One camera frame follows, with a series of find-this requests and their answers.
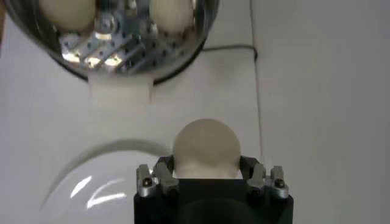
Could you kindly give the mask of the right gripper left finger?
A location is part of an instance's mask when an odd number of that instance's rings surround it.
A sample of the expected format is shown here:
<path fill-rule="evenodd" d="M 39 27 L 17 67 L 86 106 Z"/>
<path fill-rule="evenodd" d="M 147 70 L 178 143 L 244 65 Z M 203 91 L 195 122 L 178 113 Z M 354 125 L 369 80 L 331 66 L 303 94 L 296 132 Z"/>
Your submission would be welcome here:
<path fill-rule="evenodd" d="M 136 170 L 137 194 L 143 198 L 157 194 L 175 195 L 179 192 L 179 180 L 173 176 L 174 157 L 159 157 L 152 170 L 147 164 L 141 164 Z"/>

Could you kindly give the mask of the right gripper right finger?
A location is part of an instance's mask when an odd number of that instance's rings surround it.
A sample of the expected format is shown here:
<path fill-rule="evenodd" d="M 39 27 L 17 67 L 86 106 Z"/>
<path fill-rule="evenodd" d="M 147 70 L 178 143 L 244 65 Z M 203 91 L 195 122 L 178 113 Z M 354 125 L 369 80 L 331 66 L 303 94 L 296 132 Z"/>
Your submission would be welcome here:
<path fill-rule="evenodd" d="M 265 166 L 256 158 L 241 156 L 239 170 L 249 188 L 249 194 L 264 197 L 270 194 L 272 198 L 288 198 L 289 187 L 284 179 L 282 166 L 274 166 L 267 174 Z"/>

